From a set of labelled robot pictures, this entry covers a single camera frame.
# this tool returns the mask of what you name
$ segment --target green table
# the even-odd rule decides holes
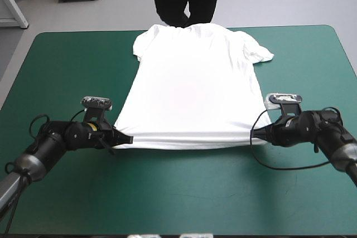
[[[273,61],[254,67],[263,95],[298,93],[305,110],[336,106],[357,136],[357,79],[331,27],[233,30],[249,33],[275,54]],[[142,32],[38,35],[0,112],[0,166],[32,142],[28,124],[33,117],[48,113],[51,119],[69,120],[85,95],[111,98],[114,109],[107,118],[114,123],[136,75],[132,44]],[[276,119],[277,113],[271,116]],[[313,153],[312,144],[257,150],[277,166],[325,160]],[[115,156],[82,149],[67,153],[25,191],[11,228],[15,234],[184,232],[357,234],[357,191],[331,166],[271,171],[246,147],[131,149]]]

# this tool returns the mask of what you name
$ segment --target white object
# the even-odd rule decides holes
[[[181,234],[179,238],[214,238],[213,234]]]
[[[159,234],[131,234],[127,238],[161,238]]]
[[[28,22],[15,0],[0,0],[0,27],[9,26],[27,28]]]
[[[249,144],[250,129],[265,110],[253,64],[273,58],[254,38],[211,23],[154,25],[137,37],[133,52],[140,66],[115,123],[133,144],[115,148]],[[265,113],[257,128],[270,123]]]
[[[273,96],[278,101],[288,101],[290,103],[301,103],[302,98],[300,95],[293,93],[269,93],[264,100],[264,105],[267,110],[278,110],[281,109],[280,104],[272,103],[270,98]]]

